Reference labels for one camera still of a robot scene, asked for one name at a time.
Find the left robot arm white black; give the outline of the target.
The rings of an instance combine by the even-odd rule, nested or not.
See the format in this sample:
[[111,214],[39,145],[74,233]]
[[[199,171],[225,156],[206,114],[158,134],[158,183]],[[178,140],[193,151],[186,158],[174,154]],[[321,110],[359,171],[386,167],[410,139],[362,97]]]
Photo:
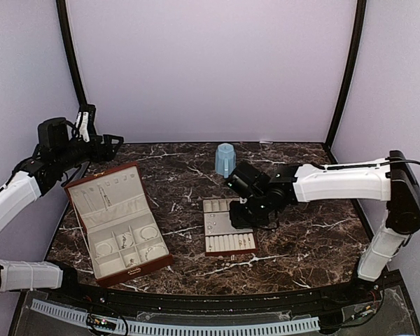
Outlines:
[[[38,144],[32,156],[19,162],[9,180],[0,187],[0,233],[27,206],[46,195],[63,176],[85,162],[111,161],[123,137],[98,135],[92,118],[80,113],[76,123],[52,118],[38,125]],[[53,262],[0,259],[0,293],[7,291],[57,289],[70,305],[79,305],[85,291],[73,279],[64,279],[64,268]]]

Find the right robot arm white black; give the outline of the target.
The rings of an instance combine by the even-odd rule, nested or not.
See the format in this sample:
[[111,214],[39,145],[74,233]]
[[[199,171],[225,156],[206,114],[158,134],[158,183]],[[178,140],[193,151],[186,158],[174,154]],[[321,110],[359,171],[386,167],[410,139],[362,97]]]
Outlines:
[[377,200],[386,203],[384,219],[360,257],[356,278],[343,289],[351,304],[370,292],[386,264],[420,230],[420,185],[412,171],[420,161],[392,150],[385,158],[349,164],[285,164],[272,176],[239,163],[226,184],[240,200],[230,205],[236,228],[266,225],[271,213],[316,200]]

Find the brown jewelry tray cream lining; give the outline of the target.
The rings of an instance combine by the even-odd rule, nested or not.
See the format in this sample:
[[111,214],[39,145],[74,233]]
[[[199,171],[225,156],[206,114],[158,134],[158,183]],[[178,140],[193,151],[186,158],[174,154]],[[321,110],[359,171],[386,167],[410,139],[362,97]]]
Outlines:
[[230,222],[230,203],[238,198],[204,199],[205,256],[231,256],[258,251],[252,229],[235,229]]

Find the brown jewelry box cream lining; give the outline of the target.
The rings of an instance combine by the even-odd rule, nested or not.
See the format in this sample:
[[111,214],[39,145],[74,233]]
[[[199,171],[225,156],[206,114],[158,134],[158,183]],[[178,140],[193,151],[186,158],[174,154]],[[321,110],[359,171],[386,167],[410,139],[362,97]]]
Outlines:
[[[64,190],[101,287],[121,284],[173,264],[136,162],[71,182]],[[164,246],[168,254],[147,261],[147,248],[156,245]],[[136,265],[128,267],[131,258]]]

